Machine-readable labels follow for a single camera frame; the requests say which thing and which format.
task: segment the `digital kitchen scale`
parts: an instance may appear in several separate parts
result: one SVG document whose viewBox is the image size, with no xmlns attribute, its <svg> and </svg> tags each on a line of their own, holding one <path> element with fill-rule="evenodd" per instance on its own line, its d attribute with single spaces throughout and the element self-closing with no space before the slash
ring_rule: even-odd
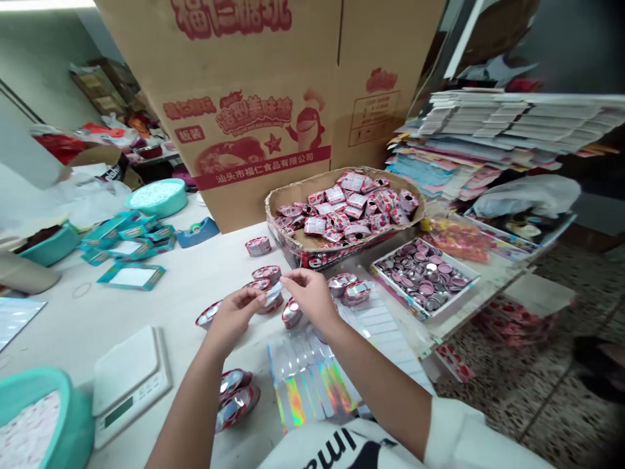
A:
<svg viewBox="0 0 625 469">
<path fill-rule="evenodd" d="M 94 370 L 95 448 L 106 446 L 171 385 L 160 329 L 147 326 L 115 345 L 96 362 Z"/>
</svg>

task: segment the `terrazzo floor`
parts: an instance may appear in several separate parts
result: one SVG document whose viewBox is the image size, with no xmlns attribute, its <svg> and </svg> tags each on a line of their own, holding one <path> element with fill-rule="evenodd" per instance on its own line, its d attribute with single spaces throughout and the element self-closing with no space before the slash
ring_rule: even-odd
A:
<svg viewBox="0 0 625 469">
<path fill-rule="evenodd" d="M 477 377 L 438 384 L 438 395 L 481 410 L 489 425 L 557 468 L 623 467 L 625 410 L 582 385 L 572 343 L 579 335 L 625 343 L 625 267 L 564 245 L 536 265 L 535 274 L 577 292 L 548 343 L 506 348 L 469 323 L 449 343 Z"/>
</svg>

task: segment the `red star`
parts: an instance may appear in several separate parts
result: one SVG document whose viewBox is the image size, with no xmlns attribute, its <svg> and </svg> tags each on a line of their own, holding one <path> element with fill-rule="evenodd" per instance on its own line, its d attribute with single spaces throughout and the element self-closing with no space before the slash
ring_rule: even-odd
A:
<svg viewBox="0 0 625 469">
<path fill-rule="evenodd" d="M 282 151 L 280 149 L 281 142 L 282 142 L 281 138 L 277 139 L 276 137 L 273 136 L 273 134 L 269 134 L 269 140 L 267 140 L 263 145 L 269 148 L 269 154 L 272 154 L 275 151 Z"/>
</svg>

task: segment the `person's arm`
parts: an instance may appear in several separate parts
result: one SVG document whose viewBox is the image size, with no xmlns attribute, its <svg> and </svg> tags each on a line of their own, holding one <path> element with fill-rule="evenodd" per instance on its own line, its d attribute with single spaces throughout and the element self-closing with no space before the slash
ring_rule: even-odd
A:
<svg viewBox="0 0 625 469">
<path fill-rule="evenodd" d="M 423 461 L 432 396 L 341 319 L 323 274 L 297 269 L 281 281 L 324 335 L 380 426 Z"/>
<path fill-rule="evenodd" d="M 223 363 L 264 302 L 263 292 L 249 288 L 223 299 L 180 384 L 146 469 L 210 466 Z"/>
</svg>

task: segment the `teal bowl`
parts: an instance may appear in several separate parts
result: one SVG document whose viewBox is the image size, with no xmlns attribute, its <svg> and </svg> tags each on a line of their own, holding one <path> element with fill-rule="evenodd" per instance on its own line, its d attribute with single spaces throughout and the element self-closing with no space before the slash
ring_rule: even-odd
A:
<svg viewBox="0 0 625 469">
<path fill-rule="evenodd" d="M 0 427 L 52 391 L 61 396 L 57 427 L 41 469 L 82 469 L 93 449 L 96 430 L 92 395 L 74 389 L 70 377 L 56 368 L 34 368 L 0 380 Z"/>
<path fill-rule="evenodd" d="M 54 236 L 18 255 L 43 267 L 51 266 L 69 255 L 80 244 L 80 236 L 69 225 L 63 225 Z"/>
<path fill-rule="evenodd" d="M 135 197 L 137 194 L 141 193 L 142 191 L 149 191 L 155 185 L 163 183 L 176 184 L 178 186 L 178 190 L 171 194 L 165 200 L 159 201 L 157 203 L 141 204 L 133 201 L 133 197 Z M 152 182 L 151 184 L 148 184 L 147 186 L 142 187 L 141 189 L 138 189 L 130 194 L 126 199 L 126 207 L 130 208 L 131 210 L 139 210 L 147 216 L 154 215 L 158 218 L 164 218 L 173 215 L 176 212 L 179 212 L 187 205 L 187 202 L 189 200 L 187 199 L 186 188 L 187 184 L 185 184 L 182 179 L 170 178 Z"/>
</svg>

